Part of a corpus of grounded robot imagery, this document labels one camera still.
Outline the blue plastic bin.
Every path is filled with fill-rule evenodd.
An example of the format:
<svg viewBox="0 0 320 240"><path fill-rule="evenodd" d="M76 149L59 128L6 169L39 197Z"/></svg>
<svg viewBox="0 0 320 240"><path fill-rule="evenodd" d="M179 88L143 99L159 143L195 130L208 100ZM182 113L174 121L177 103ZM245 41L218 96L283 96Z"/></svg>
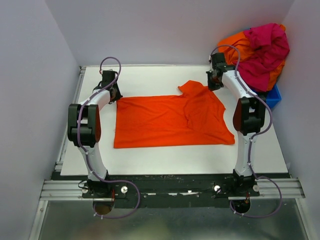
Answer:
<svg viewBox="0 0 320 240"><path fill-rule="evenodd" d="M266 104L272 110L281 100L281 94L278 89L278 86L275 84L270 91L267 92L258 92L258 95L264 96L266 100Z"/></svg>

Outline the orange t shirt in pile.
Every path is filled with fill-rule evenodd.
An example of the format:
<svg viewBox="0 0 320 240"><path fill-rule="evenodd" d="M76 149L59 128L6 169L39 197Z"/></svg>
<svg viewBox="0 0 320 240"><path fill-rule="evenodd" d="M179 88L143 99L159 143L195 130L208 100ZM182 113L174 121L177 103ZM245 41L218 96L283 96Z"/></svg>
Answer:
<svg viewBox="0 0 320 240"><path fill-rule="evenodd" d="M238 60L241 62L253 53L244 31L221 40L217 45L219 46L218 51L224 53L225 60L229 65L236 65Z"/></svg>

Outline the magenta t shirt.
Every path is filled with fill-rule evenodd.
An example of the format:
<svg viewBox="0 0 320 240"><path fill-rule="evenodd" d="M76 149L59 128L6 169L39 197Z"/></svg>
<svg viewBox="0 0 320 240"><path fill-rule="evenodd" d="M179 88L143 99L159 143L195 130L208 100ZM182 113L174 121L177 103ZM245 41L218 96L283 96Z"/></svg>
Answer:
<svg viewBox="0 0 320 240"><path fill-rule="evenodd" d="M268 92L282 72L290 47L286 27L268 23L243 31L253 53L238 65L246 84L257 92Z"/></svg>

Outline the bright orange t shirt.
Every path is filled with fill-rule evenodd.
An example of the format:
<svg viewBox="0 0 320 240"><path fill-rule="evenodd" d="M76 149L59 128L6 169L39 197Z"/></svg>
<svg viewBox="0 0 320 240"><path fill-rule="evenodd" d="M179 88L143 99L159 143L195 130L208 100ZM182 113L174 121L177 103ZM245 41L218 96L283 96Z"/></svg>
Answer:
<svg viewBox="0 0 320 240"><path fill-rule="evenodd" d="M180 95L118 100L114 148L235 144L226 108L207 86L189 80L178 90Z"/></svg>

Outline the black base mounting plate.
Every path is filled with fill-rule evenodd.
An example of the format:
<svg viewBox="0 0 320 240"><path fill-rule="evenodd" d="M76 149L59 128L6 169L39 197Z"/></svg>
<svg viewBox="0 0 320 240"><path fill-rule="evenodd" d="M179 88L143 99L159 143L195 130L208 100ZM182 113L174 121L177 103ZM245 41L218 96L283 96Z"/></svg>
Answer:
<svg viewBox="0 0 320 240"><path fill-rule="evenodd" d="M91 181L86 176L61 176L53 181L74 182L80 198L113 207L139 208L227 208L229 199L258 197L259 187L253 177L238 178L227 174L110 175L108 182Z"/></svg>

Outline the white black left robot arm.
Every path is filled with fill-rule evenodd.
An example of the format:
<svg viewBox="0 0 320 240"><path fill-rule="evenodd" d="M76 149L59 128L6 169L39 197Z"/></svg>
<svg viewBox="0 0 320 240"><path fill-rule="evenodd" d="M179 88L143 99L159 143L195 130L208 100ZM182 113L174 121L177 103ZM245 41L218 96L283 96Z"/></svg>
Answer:
<svg viewBox="0 0 320 240"><path fill-rule="evenodd" d="M101 70L101 81L92 94L81 103L68 107L67 137L80 151L87 171L88 180L96 181L93 191L101 198L107 197L111 185L106 182L108 170L103 164L99 141L102 135L100 110L123 96L118 87L119 72Z"/></svg>

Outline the aluminium extrusion rail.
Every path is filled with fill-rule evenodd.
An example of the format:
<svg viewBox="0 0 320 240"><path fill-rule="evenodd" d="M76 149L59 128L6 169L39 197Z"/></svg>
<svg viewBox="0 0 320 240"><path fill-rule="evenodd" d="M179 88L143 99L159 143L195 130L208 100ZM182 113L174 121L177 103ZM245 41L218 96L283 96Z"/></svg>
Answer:
<svg viewBox="0 0 320 240"><path fill-rule="evenodd" d="M45 180L39 199L41 201L81 201L79 180Z"/></svg>

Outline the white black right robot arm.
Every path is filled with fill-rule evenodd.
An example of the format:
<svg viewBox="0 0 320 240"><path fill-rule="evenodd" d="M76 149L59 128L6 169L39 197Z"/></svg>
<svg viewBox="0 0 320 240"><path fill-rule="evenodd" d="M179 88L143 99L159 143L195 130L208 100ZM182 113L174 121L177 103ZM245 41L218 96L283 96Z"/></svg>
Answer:
<svg viewBox="0 0 320 240"><path fill-rule="evenodd" d="M255 185L253 173L253 149L265 123L266 107L264 100L241 78L234 65L227 64L222 52L209 57L210 70L206 72L208 88L211 91L226 87L237 100L232 123L237 131L237 160L232 172L230 191L241 196Z"/></svg>

